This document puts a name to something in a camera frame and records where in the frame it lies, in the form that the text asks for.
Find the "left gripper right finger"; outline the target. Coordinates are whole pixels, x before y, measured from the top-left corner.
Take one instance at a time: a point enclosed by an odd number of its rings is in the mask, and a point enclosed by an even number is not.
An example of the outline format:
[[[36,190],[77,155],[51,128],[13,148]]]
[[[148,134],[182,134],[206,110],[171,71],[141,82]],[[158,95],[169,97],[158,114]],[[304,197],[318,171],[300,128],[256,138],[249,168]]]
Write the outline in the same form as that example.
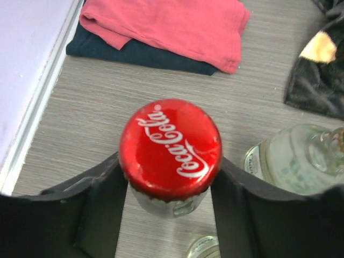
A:
[[[222,257],[343,257],[343,186],[302,196],[228,159],[211,186]]]

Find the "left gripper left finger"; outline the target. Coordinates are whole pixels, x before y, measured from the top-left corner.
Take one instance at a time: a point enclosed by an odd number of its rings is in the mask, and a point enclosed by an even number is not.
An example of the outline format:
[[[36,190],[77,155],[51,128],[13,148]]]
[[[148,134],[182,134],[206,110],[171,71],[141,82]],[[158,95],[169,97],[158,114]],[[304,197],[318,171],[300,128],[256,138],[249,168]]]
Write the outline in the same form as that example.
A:
[[[114,257],[126,191],[113,154],[38,195],[1,195],[1,257]]]

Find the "cola glass bottle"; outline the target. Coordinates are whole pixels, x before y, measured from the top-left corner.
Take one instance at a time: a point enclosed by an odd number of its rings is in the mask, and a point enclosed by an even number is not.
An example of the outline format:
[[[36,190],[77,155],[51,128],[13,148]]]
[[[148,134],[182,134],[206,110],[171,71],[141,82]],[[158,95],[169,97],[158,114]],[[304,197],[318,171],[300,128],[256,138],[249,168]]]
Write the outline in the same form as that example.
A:
[[[181,99],[140,108],[119,142],[119,163],[140,206],[162,218],[194,211],[222,160],[220,133],[211,117]]]

